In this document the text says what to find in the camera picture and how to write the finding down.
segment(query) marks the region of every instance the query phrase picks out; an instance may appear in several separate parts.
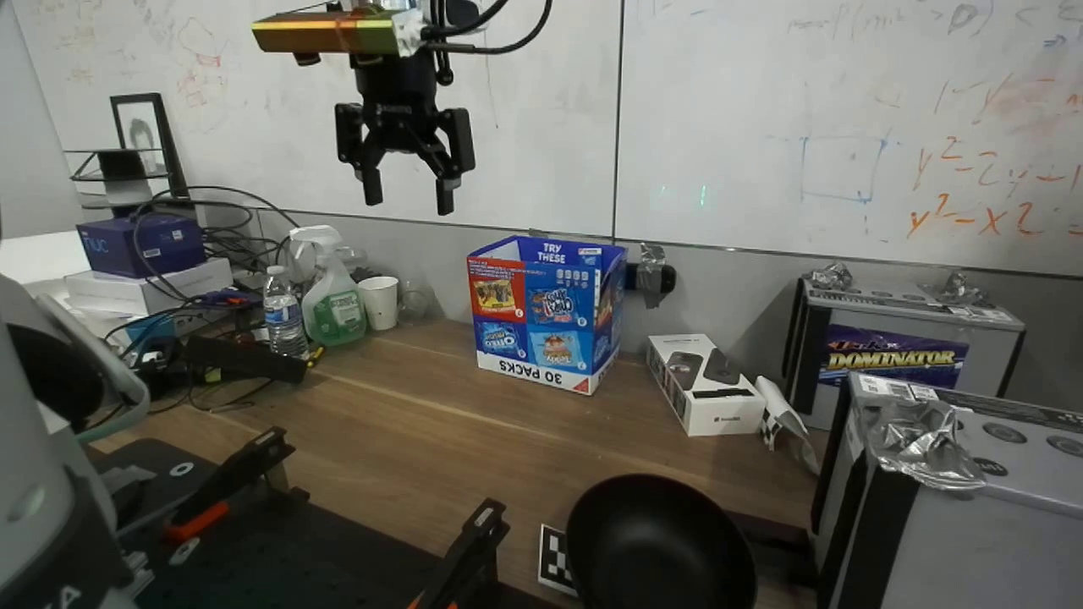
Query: wooden table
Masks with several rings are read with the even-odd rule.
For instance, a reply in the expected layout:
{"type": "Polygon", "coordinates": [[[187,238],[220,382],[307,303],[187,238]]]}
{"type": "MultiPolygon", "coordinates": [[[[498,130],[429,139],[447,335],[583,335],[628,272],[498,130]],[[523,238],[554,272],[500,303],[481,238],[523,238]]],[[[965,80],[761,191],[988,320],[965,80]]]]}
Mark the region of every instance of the wooden table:
{"type": "MultiPolygon", "coordinates": [[[[618,473],[685,481],[725,510],[803,539],[812,478],[755,438],[687,439],[639,360],[618,360],[593,399],[473,368],[468,324],[416,324],[333,351],[302,390],[267,385],[218,413],[170,410],[113,438],[175,442],[223,459],[267,426],[298,455],[290,481],[314,504],[444,555],[481,497],[509,504],[500,580],[535,583],[539,525],[565,525],[577,497],[618,473]]],[[[812,607],[807,588],[765,583],[768,609],[812,607]]]]}

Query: white device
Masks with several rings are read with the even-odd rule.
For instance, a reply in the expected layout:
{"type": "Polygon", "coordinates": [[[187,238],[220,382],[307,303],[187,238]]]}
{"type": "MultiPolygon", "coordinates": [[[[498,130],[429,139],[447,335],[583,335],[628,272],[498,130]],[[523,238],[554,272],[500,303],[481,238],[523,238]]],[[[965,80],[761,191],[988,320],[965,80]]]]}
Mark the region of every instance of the white device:
{"type": "MultiPolygon", "coordinates": [[[[215,293],[233,288],[233,272],[228,257],[207,257],[196,267],[164,275],[180,293],[215,293]]],[[[86,314],[157,314],[175,308],[175,293],[170,293],[157,278],[121,278],[83,272],[66,278],[67,303],[86,314]]]]}
{"type": "Polygon", "coordinates": [[[709,335],[651,335],[648,368],[687,438],[757,434],[765,399],[709,335]]]}

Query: white wall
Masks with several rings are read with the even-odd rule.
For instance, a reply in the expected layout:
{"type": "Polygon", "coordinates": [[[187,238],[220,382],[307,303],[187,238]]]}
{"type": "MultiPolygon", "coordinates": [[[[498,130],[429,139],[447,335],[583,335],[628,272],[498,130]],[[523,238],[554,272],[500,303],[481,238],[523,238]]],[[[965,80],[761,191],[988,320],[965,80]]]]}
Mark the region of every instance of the white wall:
{"type": "Polygon", "coordinates": [[[0,214],[3,238],[67,230],[86,217],[9,2],[0,2],[0,214]]]}

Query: blue box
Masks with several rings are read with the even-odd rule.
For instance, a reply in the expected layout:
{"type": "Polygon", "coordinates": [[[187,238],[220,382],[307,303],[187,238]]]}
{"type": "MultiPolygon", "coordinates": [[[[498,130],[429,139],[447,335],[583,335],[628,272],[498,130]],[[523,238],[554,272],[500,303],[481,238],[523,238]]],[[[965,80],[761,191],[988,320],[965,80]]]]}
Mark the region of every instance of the blue box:
{"type": "Polygon", "coordinates": [[[618,354],[622,248],[509,238],[471,255],[479,366],[593,394],[618,354]]]}
{"type": "Polygon", "coordinates": [[[145,214],[140,219],[119,217],[102,222],[78,222],[78,241],[90,255],[92,272],[121,278],[152,278],[207,261],[205,230],[189,217],[145,214]]]}

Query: blue container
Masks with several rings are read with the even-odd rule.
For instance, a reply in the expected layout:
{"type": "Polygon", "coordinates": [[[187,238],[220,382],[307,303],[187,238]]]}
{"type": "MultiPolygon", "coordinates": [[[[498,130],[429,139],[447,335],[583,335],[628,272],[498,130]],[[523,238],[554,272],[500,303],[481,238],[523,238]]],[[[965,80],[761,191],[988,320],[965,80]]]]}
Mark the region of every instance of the blue container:
{"type": "Polygon", "coordinates": [[[92,272],[121,278],[152,278],[187,272],[207,261],[205,230],[189,217],[119,217],[78,222],[83,252],[92,272]]]}

